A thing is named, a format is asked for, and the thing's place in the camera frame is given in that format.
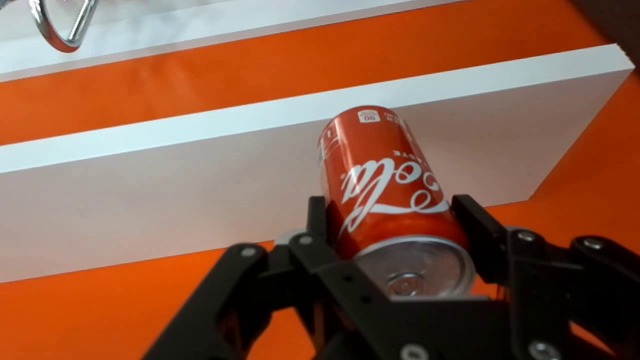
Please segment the white wall shelf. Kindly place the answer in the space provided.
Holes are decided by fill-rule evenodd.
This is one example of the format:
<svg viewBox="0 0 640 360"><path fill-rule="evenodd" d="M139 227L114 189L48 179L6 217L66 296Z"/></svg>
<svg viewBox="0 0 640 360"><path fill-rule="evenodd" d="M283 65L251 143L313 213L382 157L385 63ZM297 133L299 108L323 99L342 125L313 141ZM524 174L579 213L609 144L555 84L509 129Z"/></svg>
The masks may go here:
<svg viewBox="0 0 640 360"><path fill-rule="evenodd" d="M407 121L446 196L528 200L633 69L609 44L0 146L0 284L301 228L359 105Z"/></svg>
<svg viewBox="0 0 640 360"><path fill-rule="evenodd" d="M0 83L464 0L97 0L80 47L55 49L29 0L0 10Z"/></svg>

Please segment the red soda can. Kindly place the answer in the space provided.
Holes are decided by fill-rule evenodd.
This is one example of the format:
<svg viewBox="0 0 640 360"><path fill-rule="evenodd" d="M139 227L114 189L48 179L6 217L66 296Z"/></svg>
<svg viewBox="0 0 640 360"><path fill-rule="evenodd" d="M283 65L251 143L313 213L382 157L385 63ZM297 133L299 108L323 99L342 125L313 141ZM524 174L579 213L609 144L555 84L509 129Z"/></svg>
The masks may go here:
<svg viewBox="0 0 640 360"><path fill-rule="evenodd" d="M406 121L379 105L341 112L317 143L327 232L392 299L467 296L469 242Z"/></svg>

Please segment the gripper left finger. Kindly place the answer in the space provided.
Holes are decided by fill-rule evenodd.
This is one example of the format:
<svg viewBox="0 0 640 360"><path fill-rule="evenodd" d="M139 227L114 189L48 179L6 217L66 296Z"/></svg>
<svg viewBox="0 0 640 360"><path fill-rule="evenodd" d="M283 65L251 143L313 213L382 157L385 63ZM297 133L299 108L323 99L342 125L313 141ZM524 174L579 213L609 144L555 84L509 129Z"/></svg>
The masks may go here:
<svg viewBox="0 0 640 360"><path fill-rule="evenodd" d="M310 360L426 360L364 272L327 242L325 199L309 198L306 230L270 251L228 248L142 360L247 360L272 315L294 308L311 339Z"/></svg>

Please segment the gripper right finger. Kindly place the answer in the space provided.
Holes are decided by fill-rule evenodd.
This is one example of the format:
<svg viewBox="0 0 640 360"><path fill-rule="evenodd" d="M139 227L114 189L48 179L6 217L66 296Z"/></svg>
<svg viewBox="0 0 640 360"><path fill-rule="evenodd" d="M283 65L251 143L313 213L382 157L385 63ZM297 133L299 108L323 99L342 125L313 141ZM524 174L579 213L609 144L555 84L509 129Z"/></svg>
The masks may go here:
<svg viewBox="0 0 640 360"><path fill-rule="evenodd" d="M599 235L551 244L468 194L451 208L478 275L502 289L516 360L640 360L639 254Z"/></svg>

